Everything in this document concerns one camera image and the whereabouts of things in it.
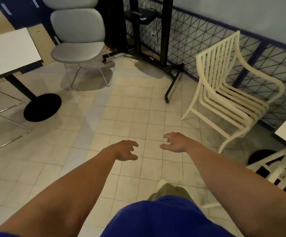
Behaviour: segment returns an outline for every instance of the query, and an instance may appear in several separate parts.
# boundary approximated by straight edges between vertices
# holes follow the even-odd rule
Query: person's right arm
[[[286,193],[253,171],[180,133],[164,150],[187,152],[206,186],[244,236],[286,236]]]

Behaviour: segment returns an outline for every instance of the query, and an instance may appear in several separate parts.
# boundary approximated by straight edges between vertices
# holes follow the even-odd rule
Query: white slatted chair
[[[219,148],[219,153],[233,139],[244,137],[268,111],[269,104],[278,99],[285,90],[280,80],[248,65],[240,52],[239,37],[240,31],[237,31],[196,55],[199,84],[192,103],[182,117],[182,119],[185,119],[191,111],[223,135],[226,140]],[[265,81],[275,83],[279,90],[278,93],[271,99],[264,101],[228,85],[225,79],[232,70],[236,60],[254,75],[265,79]],[[204,107],[227,120],[238,129],[231,135],[226,133],[193,108],[198,99]]]
[[[281,156],[284,156],[282,160],[278,160],[269,166],[266,165],[266,163],[271,162],[275,159],[278,159]],[[280,182],[278,183],[277,187],[279,187],[282,190],[286,187],[286,149],[278,151],[260,161],[257,161],[247,166],[246,168],[256,172],[261,167],[264,167],[270,172],[268,176],[266,177],[268,181],[270,181],[271,183],[275,183],[275,181],[279,179]],[[209,203],[202,207],[207,209],[207,208],[213,208],[217,206],[220,206],[219,202]]]

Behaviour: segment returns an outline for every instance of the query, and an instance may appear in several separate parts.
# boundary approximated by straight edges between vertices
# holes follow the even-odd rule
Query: person's left arm
[[[134,141],[121,141],[55,181],[0,226],[20,237],[77,236],[115,160],[136,160]]]

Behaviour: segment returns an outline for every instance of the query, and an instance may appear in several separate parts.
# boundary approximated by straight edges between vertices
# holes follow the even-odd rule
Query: person's left hand
[[[139,144],[135,141],[120,141],[115,143],[108,148],[111,148],[117,154],[117,160],[126,161],[126,160],[137,160],[138,156],[131,153],[134,151],[133,147],[138,147]]]

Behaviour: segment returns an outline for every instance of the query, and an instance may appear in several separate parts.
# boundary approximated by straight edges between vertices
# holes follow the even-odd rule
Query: hand
[[[167,142],[170,142],[170,144],[161,144],[159,147],[163,150],[170,150],[176,153],[185,152],[188,147],[194,147],[197,144],[201,145],[199,142],[179,132],[167,133],[164,135],[164,138],[167,138]]]
[[[111,148],[117,155],[117,160],[126,161],[126,160],[137,160],[138,156],[131,153],[134,151],[133,147],[138,147],[139,144],[135,141],[120,141],[113,145],[110,145],[108,148]]]

